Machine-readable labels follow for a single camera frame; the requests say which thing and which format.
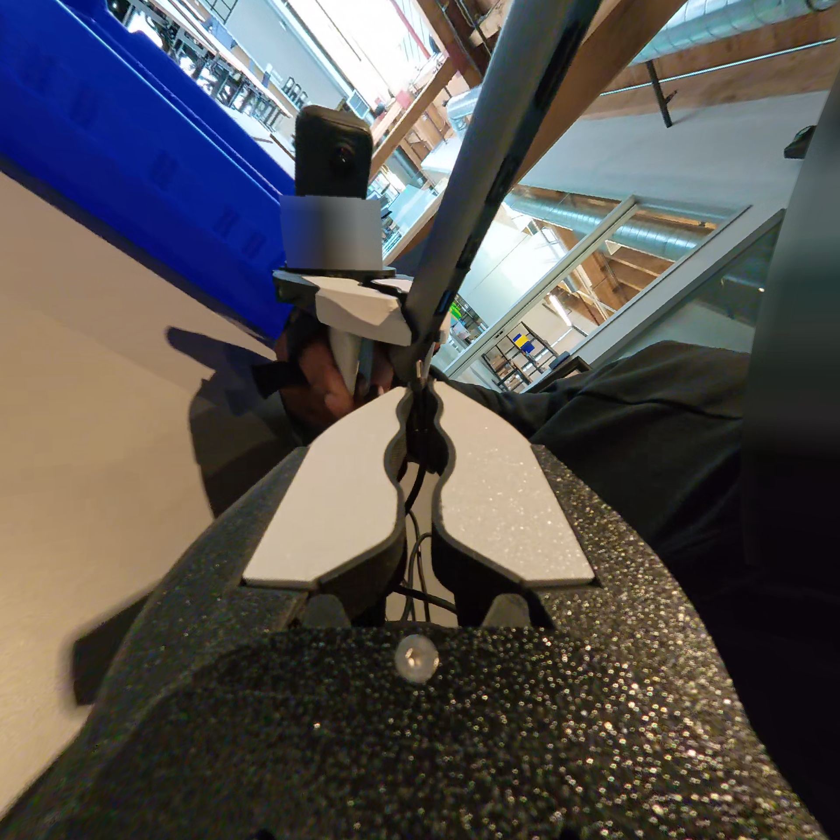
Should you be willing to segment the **dark curved panel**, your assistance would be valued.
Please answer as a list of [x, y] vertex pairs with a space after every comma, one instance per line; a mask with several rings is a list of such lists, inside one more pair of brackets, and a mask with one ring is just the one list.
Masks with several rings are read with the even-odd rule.
[[752, 345], [744, 461], [752, 472], [838, 461], [839, 98], [829, 91], [786, 208]]

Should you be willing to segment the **blue plastic bin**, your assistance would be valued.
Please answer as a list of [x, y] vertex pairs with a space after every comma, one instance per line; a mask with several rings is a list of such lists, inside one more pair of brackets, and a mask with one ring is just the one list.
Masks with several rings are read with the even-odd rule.
[[292, 178], [105, 2], [1, 3], [2, 170], [273, 343]]

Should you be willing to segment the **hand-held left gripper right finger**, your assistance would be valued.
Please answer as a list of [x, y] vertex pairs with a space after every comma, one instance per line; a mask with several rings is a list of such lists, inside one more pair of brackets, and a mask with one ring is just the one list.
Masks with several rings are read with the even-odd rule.
[[452, 385], [433, 390], [448, 452], [438, 485], [443, 537], [526, 589], [591, 584], [593, 568], [529, 441]]

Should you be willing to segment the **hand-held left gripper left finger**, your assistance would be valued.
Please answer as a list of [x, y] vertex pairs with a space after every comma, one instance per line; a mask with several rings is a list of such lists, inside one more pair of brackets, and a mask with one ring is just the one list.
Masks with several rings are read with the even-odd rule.
[[309, 446], [250, 558], [247, 585], [313, 591], [406, 536], [397, 478], [412, 394], [396, 387], [345, 416]]

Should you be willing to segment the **silver ventilation duct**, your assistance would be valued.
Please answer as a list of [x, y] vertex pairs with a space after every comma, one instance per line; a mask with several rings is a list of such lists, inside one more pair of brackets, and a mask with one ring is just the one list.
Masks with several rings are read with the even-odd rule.
[[[550, 197], [512, 192], [505, 204], [513, 211], [568, 229], [580, 237], [593, 233], [618, 207], [613, 199], [572, 193]], [[702, 245], [717, 228], [713, 221], [637, 205], [632, 216], [608, 239], [616, 246], [675, 263]]]
[[688, 1], [629, 63], [635, 66], [764, 26], [833, 8], [837, 1]]

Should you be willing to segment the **metal shelf rack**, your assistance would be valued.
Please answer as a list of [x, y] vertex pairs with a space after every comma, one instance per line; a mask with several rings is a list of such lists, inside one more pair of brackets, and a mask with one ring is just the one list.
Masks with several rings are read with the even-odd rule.
[[480, 357], [502, 392], [524, 392], [567, 356], [519, 321], [499, 333]]

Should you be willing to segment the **person's right forearm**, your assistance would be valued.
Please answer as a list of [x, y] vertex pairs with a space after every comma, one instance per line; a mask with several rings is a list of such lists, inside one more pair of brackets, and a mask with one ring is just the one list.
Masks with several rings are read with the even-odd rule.
[[546, 447], [675, 566], [742, 562], [747, 353], [666, 341], [551, 384], [441, 382]]

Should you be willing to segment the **person's right hand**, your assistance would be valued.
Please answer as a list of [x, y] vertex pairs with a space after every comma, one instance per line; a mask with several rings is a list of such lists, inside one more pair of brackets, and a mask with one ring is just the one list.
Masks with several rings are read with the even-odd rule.
[[358, 374], [350, 391], [333, 358], [328, 329], [305, 311], [291, 312], [275, 349], [278, 361], [296, 364], [305, 380], [280, 390], [291, 426], [305, 443], [392, 388], [394, 370], [388, 346], [377, 343], [370, 375]]

